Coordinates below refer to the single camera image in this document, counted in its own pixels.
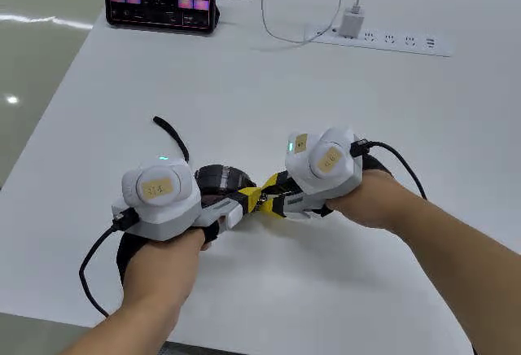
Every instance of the hand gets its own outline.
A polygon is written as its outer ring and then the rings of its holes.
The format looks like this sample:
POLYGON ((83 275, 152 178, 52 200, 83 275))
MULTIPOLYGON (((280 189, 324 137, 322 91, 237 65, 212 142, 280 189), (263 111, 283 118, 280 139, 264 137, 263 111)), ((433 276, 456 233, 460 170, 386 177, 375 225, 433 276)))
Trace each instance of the hand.
POLYGON ((189 230, 171 241, 143 246, 127 267, 122 307, 146 304, 150 311, 167 310, 175 325, 194 285, 203 244, 203 231, 189 230))
POLYGON ((366 170, 361 185, 326 205, 350 220, 373 228, 394 231, 394 225, 406 215, 410 203, 418 198, 381 170, 366 170))

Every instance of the charging cable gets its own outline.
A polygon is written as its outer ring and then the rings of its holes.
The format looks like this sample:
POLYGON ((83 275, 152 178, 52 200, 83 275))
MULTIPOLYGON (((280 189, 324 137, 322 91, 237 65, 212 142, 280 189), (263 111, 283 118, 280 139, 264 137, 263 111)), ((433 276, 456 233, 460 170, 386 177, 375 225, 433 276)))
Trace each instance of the charging cable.
POLYGON ((92 256, 96 253, 99 246, 108 238, 109 235, 111 235, 112 233, 116 233, 118 230, 126 231, 128 228, 130 228, 138 222, 139 215, 133 208, 127 208, 126 210, 117 214, 112 220, 112 226, 105 230, 105 232, 99 236, 99 238, 92 245, 92 247, 90 247, 90 250, 87 252, 85 259, 83 259, 83 262, 80 265, 79 275, 81 286, 83 287, 83 292, 85 293, 85 296, 90 301, 90 303, 105 317, 108 317, 107 311, 99 305, 99 303, 96 301, 96 299, 92 296, 92 293, 90 292, 89 284, 87 283, 87 279, 85 277, 85 268, 87 268, 87 265, 92 259, 92 256))
POLYGON ((414 182, 416 183, 416 186, 418 187, 418 190, 420 191, 420 195, 422 196, 422 198, 427 200, 427 195, 425 194, 425 190, 423 189, 422 183, 420 182, 418 176, 416 176, 416 173, 414 173, 409 164, 407 164, 405 158, 394 147, 391 147, 383 142, 374 142, 368 141, 367 139, 361 139, 360 141, 356 141, 351 144, 349 154, 351 154, 353 158, 363 156, 364 154, 369 154, 369 150, 372 147, 381 147, 382 149, 390 151, 401 162, 401 164, 404 165, 404 168, 413 178, 414 182))
MULTIPOLYGON (((327 31, 329 31, 333 27, 333 24, 335 23, 336 17, 338 16, 338 14, 340 12, 340 8, 341 7, 342 7, 342 0, 339 0, 338 1, 338 6, 337 6, 337 8, 335 10, 335 13, 334 13, 333 17, 331 18, 331 21, 327 25, 327 27, 325 27, 323 30, 318 31, 317 33, 312 35, 312 37, 309 37, 309 38, 301 40, 301 41, 297 41, 297 40, 294 40, 294 39, 289 39, 289 38, 286 38, 286 37, 279 36, 279 35, 275 34, 269 28, 267 20, 266 20, 266 16, 265 16, 266 3, 265 3, 265 0, 260 0, 260 12, 261 12, 261 16, 262 16, 262 24, 264 26, 265 31, 271 37, 274 37, 275 39, 278 39, 278 40, 281 40, 281 41, 284 41, 284 42, 290 42, 290 43, 296 44, 296 45, 304 45, 304 44, 310 43, 313 40, 315 40, 317 37, 320 37, 321 35, 323 35, 327 31)), ((354 5, 353 5, 353 7, 352 7, 352 9, 351 9, 351 13, 354 14, 354 15, 357 15, 359 12, 360 12, 360 0, 356 0, 354 5)), ((350 17, 348 17, 347 15, 345 15, 344 18, 343 18, 343 21, 344 20, 352 20, 352 19, 350 17)))

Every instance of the black cable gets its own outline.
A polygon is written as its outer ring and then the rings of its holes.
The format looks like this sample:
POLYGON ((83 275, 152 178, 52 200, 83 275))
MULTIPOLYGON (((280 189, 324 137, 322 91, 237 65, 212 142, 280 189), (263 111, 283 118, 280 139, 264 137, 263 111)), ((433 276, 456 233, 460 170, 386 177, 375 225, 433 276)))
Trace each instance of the black cable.
POLYGON ((407 172, 409 172, 410 176, 413 178, 414 182, 416 183, 416 186, 418 187, 418 190, 420 191, 420 195, 425 200, 427 200, 427 195, 425 195, 425 190, 423 189, 422 183, 418 179, 418 176, 416 176, 416 173, 414 173, 414 171, 411 169, 409 164, 407 164, 407 161, 405 161, 405 158, 398 152, 397 149, 395 149, 394 147, 391 147, 383 142, 370 141, 370 142, 368 142, 368 145, 369 145, 368 148, 381 147, 387 151, 390 151, 392 154, 394 154, 394 156, 401 162, 402 165, 404 165, 404 168, 407 169, 407 172))
POLYGON ((422 183, 418 179, 418 176, 416 176, 416 174, 411 169, 409 164, 407 164, 407 161, 405 161, 405 158, 402 157, 401 154, 398 152, 398 150, 395 149, 394 147, 391 147, 383 142, 374 142, 374 141, 368 141, 367 139, 361 139, 361 140, 353 142, 351 144, 351 148, 349 149, 349 154, 351 154, 351 156, 353 158, 363 156, 365 154, 369 154, 369 149, 371 149, 372 147, 381 147, 383 149, 390 151, 392 154, 394 154, 395 157, 398 160, 400 160, 401 164, 404 165, 405 169, 407 169, 407 172, 409 172, 410 176, 414 179, 414 182, 416 183, 416 186, 418 187, 422 198, 427 200, 427 195, 425 195, 425 191, 423 190, 422 183))
POLYGON ((117 228, 115 226, 111 226, 108 229, 105 230, 103 234, 96 240, 94 245, 90 248, 89 252, 87 253, 87 256, 85 256, 85 259, 83 259, 83 262, 80 266, 80 282, 81 286, 83 287, 83 291, 85 292, 85 295, 87 299, 90 301, 90 303, 105 317, 108 317, 108 313, 105 311, 104 308, 102 308, 98 302, 94 299, 92 294, 90 293, 89 284, 87 283, 87 279, 85 278, 85 268, 89 264, 90 259, 92 259, 92 256, 96 253, 99 246, 107 239, 109 235, 117 231, 117 228))
POLYGON ((164 131, 166 131, 167 134, 170 135, 174 141, 176 141, 176 143, 182 151, 182 154, 185 157, 185 161, 188 162, 188 160, 190 159, 190 154, 188 153, 188 149, 186 148, 185 143, 182 141, 177 131, 162 117, 154 116, 154 119, 152 120, 164 131))
POLYGON ((133 208, 127 208, 126 210, 123 210, 121 213, 114 216, 114 219, 112 219, 112 226, 106 229, 105 232, 99 236, 99 238, 92 245, 92 247, 90 247, 90 250, 87 252, 87 256, 85 256, 85 259, 83 259, 83 262, 80 265, 79 275, 83 291, 85 292, 85 295, 87 299, 90 301, 90 303, 105 317, 108 317, 108 313, 105 311, 104 308, 102 308, 99 305, 98 302, 96 302, 96 300, 90 293, 89 284, 87 283, 87 279, 85 278, 85 268, 89 264, 90 259, 92 259, 92 256, 98 250, 99 246, 103 243, 103 241, 107 239, 109 235, 118 230, 126 231, 128 228, 134 226, 138 222, 139 215, 133 208))

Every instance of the white device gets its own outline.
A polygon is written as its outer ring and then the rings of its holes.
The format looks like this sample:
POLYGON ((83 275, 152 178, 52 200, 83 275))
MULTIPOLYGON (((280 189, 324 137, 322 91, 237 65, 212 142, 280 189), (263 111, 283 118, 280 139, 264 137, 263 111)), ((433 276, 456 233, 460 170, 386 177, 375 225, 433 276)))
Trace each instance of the white device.
POLYGON ((343 196, 361 183, 362 158, 353 158, 351 144, 358 137, 350 130, 328 129, 322 136, 293 133, 287 144, 286 170, 302 190, 284 200, 284 213, 309 216, 327 199, 343 196))
POLYGON ((160 156, 128 171, 121 180, 121 190, 112 214, 134 208, 140 221, 127 232, 147 239, 165 241, 183 233, 202 211, 197 182, 181 159, 160 156))

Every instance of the yellow tape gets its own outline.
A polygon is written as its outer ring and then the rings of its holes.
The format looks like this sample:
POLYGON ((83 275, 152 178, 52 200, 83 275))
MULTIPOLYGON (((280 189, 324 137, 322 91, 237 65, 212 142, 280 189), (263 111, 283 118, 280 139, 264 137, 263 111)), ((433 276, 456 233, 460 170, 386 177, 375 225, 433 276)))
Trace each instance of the yellow tape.
POLYGON ((247 196, 247 211, 251 213, 261 197, 261 189, 257 186, 248 186, 239 192, 247 196))
POLYGON ((274 213, 274 200, 273 199, 270 199, 267 202, 263 203, 259 207, 259 211, 262 213, 267 213, 267 214, 273 215, 274 217, 277 217, 277 218, 283 218, 281 215, 274 213))
POLYGON ((262 189, 264 190, 267 186, 274 186, 275 184, 277 184, 277 177, 278 177, 278 173, 276 173, 272 177, 270 177, 268 179, 268 181, 264 183, 264 185, 262 186, 262 189))

